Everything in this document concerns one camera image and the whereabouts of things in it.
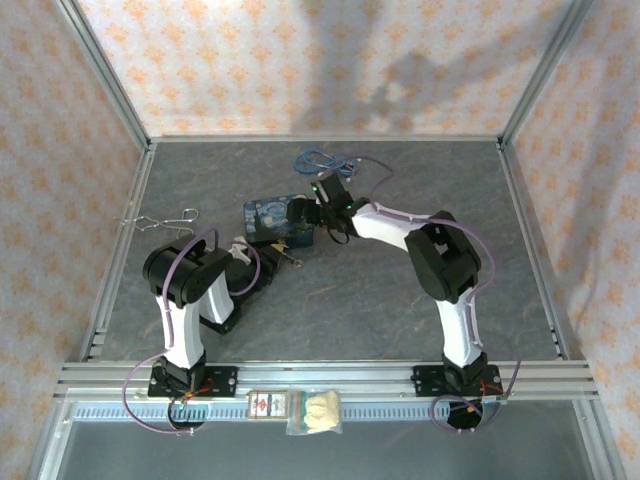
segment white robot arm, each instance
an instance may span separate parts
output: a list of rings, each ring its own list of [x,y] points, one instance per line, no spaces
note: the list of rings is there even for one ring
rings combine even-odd
[[[345,234],[347,241],[349,236],[370,238],[408,252],[420,285],[438,306],[447,382],[460,391],[477,380],[487,366],[471,294],[481,262],[464,233],[452,226],[453,216],[441,211],[415,221],[364,198],[354,201],[335,172],[326,172],[311,185],[317,200],[293,200],[287,209],[289,220],[305,219]]]
[[[424,223],[414,223],[409,220],[401,220],[398,216],[386,216],[368,203],[360,207],[351,218],[355,233],[360,238],[370,238],[408,251],[405,238],[414,230],[424,226]],[[482,350],[477,345],[477,332],[471,332],[470,325],[475,325],[475,302],[470,302],[467,308],[467,299],[473,287],[468,287],[458,296],[458,300],[452,303],[448,300],[436,300],[440,321],[444,332],[444,356],[451,363],[463,368],[477,360]]]
[[[255,272],[255,275],[265,278],[269,273],[263,275],[262,272],[269,269],[264,267],[269,266],[272,274],[277,266],[262,253],[259,253],[260,259],[251,262],[237,248],[232,248],[231,251],[221,248],[208,251],[205,241],[201,240],[178,263],[170,279],[167,312],[161,295],[164,282],[171,264],[193,238],[193,235],[187,235],[155,250],[143,267],[143,276],[149,281],[151,292],[162,313],[167,350],[161,359],[164,376],[177,386],[175,390],[183,391],[197,389],[204,379],[206,357],[200,339],[200,324],[224,335],[237,322],[240,304],[251,294],[248,292],[236,296],[235,301],[231,298],[227,273],[233,258],[238,258],[241,262],[240,267],[233,267],[232,270],[240,268],[244,272],[246,269],[250,277]],[[258,261],[263,267],[261,272],[257,271]]]

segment small card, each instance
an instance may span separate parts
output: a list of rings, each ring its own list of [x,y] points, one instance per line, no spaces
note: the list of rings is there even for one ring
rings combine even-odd
[[[249,392],[250,420],[286,420],[289,418],[289,392],[286,390],[266,390]]]

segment patterned wallpaper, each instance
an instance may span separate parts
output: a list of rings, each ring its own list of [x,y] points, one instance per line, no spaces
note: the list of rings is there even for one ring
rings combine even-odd
[[[53,1],[0,2],[0,464],[22,479],[79,353],[138,152]]]
[[[497,134],[569,0],[80,0],[152,136]]]
[[[516,141],[556,301],[640,471],[640,4],[596,1]]]

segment gray marble surface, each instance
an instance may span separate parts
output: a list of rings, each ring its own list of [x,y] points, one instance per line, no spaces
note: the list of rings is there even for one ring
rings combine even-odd
[[[506,180],[493,143],[242,142],[161,143],[141,214],[176,218],[197,208],[195,228],[215,224],[222,242],[244,233],[243,204],[285,194],[311,196],[310,177],[294,158],[322,148],[369,154],[396,176],[377,193],[382,204],[415,213],[449,210],[485,237],[498,260],[491,289],[477,299],[481,338],[492,351],[516,349],[524,359],[552,359],[555,347]],[[367,195],[384,174],[364,163],[348,185]],[[136,231],[116,297],[103,360],[138,360],[163,346],[160,312],[142,265],[175,231]],[[271,286],[251,299],[235,330],[218,336],[201,326],[210,361],[439,360],[443,336],[435,303],[422,291],[405,252],[372,240],[336,245],[322,231],[304,261],[283,263]],[[480,252],[484,268],[489,263]],[[504,353],[494,359],[508,359]]]

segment aluminum rail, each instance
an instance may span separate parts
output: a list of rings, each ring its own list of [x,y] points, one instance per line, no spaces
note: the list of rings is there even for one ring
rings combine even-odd
[[[506,385],[515,362],[498,365]],[[118,401],[126,375],[134,362],[66,363],[54,397],[71,401]],[[251,390],[328,389],[340,391],[343,402],[416,401],[411,382],[415,365],[441,365],[439,362],[243,362],[236,397],[225,403],[246,402]],[[133,376],[128,398],[135,402],[166,402],[147,398],[151,367],[140,368]],[[510,401],[595,400],[598,391],[589,365],[582,360],[522,362]]]

